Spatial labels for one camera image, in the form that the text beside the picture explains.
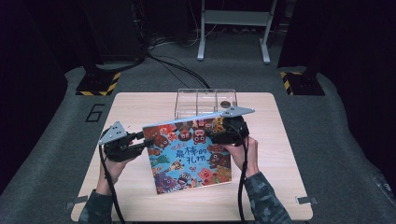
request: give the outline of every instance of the yellow black hazard tape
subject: yellow black hazard tape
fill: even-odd
[[[110,95],[114,89],[116,88],[117,82],[119,81],[121,73],[117,73],[106,91],[76,91],[76,95],[86,95],[86,96],[94,96],[94,95]]]
[[[285,86],[286,92],[288,93],[288,95],[293,95],[293,90],[291,89],[291,85],[290,85],[289,80],[288,80],[288,74],[290,74],[290,75],[302,75],[302,74],[298,73],[298,72],[296,72],[296,73],[281,72],[280,73],[280,76],[282,77],[283,84]]]

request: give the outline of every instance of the wooden table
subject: wooden table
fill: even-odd
[[[308,220],[310,204],[298,204],[305,197],[289,139],[271,93],[238,92],[238,105],[254,108],[244,116],[250,135],[259,141],[259,167],[276,191],[293,220]],[[140,132],[147,124],[174,118],[176,92],[122,92],[115,97],[105,129],[119,121],[128,133]],[[96,188],[100,159],[98,147],[81,186],[79,196]],[[123,171],[116,192],[126,221],[238,221],[237,192],[240,171],[233,163],[232,183],[202,189],[157,195],[149,163],[149,154],[130,162]],[[75,205],[71,218],[78,220],[85,203]],[[246,220],[254,220],[246,191],[243,193]],[[113,209],[113,220],[119,220]]]

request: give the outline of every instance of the metal stand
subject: metal stand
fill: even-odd
[[[270,56],[267,48],[268,35],[274,17],[277,0],[273,0],[269,12],[249,12],[249,11],[222,11],[205,10],[205,0],[202,0],[201,10],[201,41],[198,48],[198,61],[204,60],[205,54],[205,25],[206,24],[234,24],[234,25],[255,25],[265,26],[263,38],[260,38],[262,48],[262,60],[265,64],[270,63]]]

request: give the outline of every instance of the picture book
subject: picture book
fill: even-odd
[[[223,131],[222,119],[213,113],[143,127],[155,139],[148,156],[158,194],[231,181],[230,153],[205,132]]]

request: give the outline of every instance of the gray floor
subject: gray floor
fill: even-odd
[[[330,80],[318,75],[326,96],[287,95],[280,72],[304,70],[276,68],[283,37],[276,34],[270,65],[262,62],[259,35],[208,40],[203,62],[196,60],[198,44],[189,48],[161,45],[151,53],[181,60],[211,88],[271,92],[275,96],[307,194],[319,200],[312,206],[314,217],[309,223],[396,223],[396,206],[375,184],[373,178],[380,173],[351,136],[343,104]],[[173,71],[190,88],[201,88],[187,74]],[[0,223],[70,223],[71,210],[64,206],[78,195],[115,95],[186,88],[151,59],[122,72],[109,96],[76,96],[83,75],[81,68],[66,74],[69,88],[63,103],[0,196]],[[85,122],[94,105],[102,105],[96,107],[103,111],[101,118]]]

